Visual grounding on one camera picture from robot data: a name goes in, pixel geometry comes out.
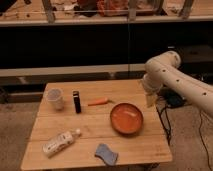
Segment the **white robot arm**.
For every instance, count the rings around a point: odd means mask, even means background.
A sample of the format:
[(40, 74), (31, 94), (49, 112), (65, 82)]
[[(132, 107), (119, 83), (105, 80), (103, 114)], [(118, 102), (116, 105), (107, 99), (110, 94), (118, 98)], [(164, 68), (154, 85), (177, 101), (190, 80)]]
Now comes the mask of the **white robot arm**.
[(213, 118), (213, 86), (180, 72), (180, 64), (181, 58), (175, 51), (150, 58), (141, 80), (146, 94), (153, 95), (166, 85)]

